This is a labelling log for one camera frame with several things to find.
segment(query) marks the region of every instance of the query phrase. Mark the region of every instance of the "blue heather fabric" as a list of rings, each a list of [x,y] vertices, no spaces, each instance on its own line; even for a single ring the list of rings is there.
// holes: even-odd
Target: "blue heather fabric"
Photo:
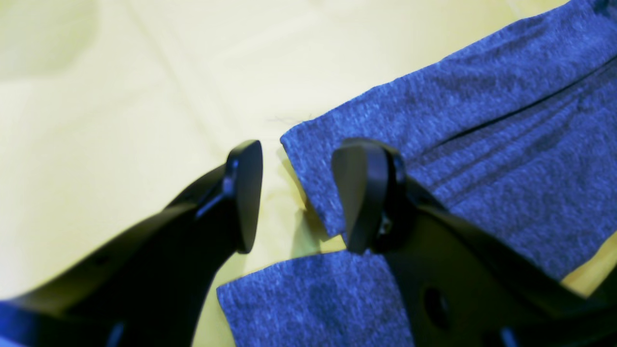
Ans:
[[[561,279],[617,230],[616,134],[617,1],[572,0],[281,142],[330,235],[344,230],[331,155],[344,138],[373,138],[451,212]],[[218,296],[238,346],[412,345],[381,256],[296,259]]]

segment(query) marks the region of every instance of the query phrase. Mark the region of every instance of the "black plastic arm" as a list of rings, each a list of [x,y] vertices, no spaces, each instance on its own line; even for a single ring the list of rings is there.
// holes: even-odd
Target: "black plastic arm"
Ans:
[[[400,154],[385,144],[345,140],[332,167],[347,248],[385,257],[417,347],[617,344],[617,306],[606,299],[617,293],[617,275],[601,286],[602,295],[584,299],[570,292],[448,213],[406,176]]]
[[[0,301],[0,346],[190,346],[217,270],[255,240],[258,141],[49,283]]]

